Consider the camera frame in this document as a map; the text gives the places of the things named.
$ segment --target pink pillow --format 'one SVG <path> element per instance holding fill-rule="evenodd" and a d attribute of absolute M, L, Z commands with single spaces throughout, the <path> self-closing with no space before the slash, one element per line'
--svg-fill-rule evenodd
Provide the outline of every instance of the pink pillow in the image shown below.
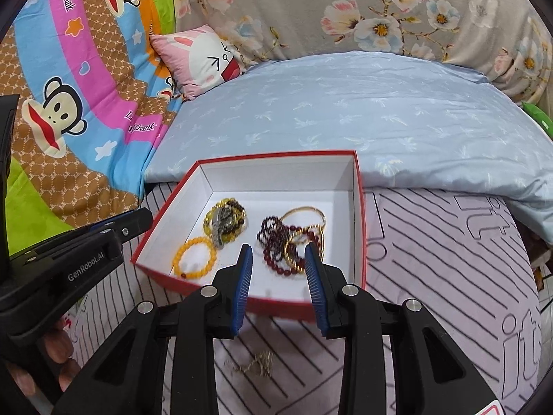
<path fill-rule="evenodd" d="M 150 42 L 187 99 L 240 76 L 238 61 L 208 25 L 166 36 L 152 34 Z"/>

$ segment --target hand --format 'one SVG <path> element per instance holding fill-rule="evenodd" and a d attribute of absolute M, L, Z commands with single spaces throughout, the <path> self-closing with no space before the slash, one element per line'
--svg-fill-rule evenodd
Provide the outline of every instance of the hand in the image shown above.
<path fill-rule="evenodd" d="M 63 329 L 64 322 L 59 320 L 43 336 L 43 341 L 46 352 L 52 360 L 63 364 L 59 375 L 59 383 L 62 391 L 65 392 L 73 378 L 81 371 L 81 367 L 75 360 L 70 359 L 73 355 L 73 343 Z M 33 396 L 37 392 L 37 386 L 31 375 L 12 363 L 8 363 L 7 366 L 21 392 L 27 397 Z"/>

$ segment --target orange star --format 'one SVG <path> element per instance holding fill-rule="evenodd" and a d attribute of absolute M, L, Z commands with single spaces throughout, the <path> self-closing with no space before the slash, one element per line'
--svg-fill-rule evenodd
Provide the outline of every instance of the orange star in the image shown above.
<path fill-rule="evenodd" d="M 65 35 L 77 37 L 78 33 L 80 33 L 83 29 L 85 29 L 85 27 L 82 26 L 81 17 L 77 17 L 76 19 L 69 20 L 67 22 L 67 29 L 65 30 Z"/>

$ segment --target red box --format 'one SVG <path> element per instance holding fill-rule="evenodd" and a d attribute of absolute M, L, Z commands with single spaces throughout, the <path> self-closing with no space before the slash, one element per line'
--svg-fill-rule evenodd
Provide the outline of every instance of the red box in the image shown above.
<path fill-rule="evenodd" d="M 244 231 L 217 252 L 214 268 L 203 278 L 184 280 L 172 270 L 172 259 L 188 238 L 205 236 L 203 220 L 223 198 L 234 197 L 245 208 Z M 283 216 L 298 206 L 314 206 L 326 217 L 323 262 L 339 267 L 346 280 L 365 287 L 367 269 L 364 196 L 355 151 L 274 153 L 196 162 L 186 173 L 145 234 L 132 262 L 163 287 L 188 295 L 210 284 L 216 270 L 234 265 L 243 243 L 253 249 L 248 312 L 313 320 L 305 274 L 277 275 L 263 260 L 256 240 L 265 217 Z M 320 223 L 312 211 L 286 218 L 286 224 Z M 304 246 L 298 246 L 303 255 Z M 181 270 L 199 270 L 207 263 L 204 245 L 185 252 Z"/>

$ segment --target metal screw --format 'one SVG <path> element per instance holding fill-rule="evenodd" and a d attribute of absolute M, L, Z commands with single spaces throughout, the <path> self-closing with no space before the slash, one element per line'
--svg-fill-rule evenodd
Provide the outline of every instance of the metal screw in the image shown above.
<path fill-rule="evenodd" d="M 412 312 L 418 312 L 422 309 L 422 304 L 416 299 L 408 300 L 405 306 Z"/>
<path fill-rule="evenodd" d="M 206 298 L 211 298 L 211 296 L 215 296 L 217 294 L 217 287 L 214 287 L 213 285 L 206 285 L 200 290 L 200 293 Z"/>
<path fill-rule="evenodd" d="M 137 310 L 141 314 L 148 314 L 154 309 L 154 305 L 150 301 L 142 301 L 138 306 Z"/>
<path fill-rule="evenodd" d="M 342 293 L 345 296 L 355 296 L 359 293 L 359 289 L 355 285 L 348 284 L 342 287 Z"/>

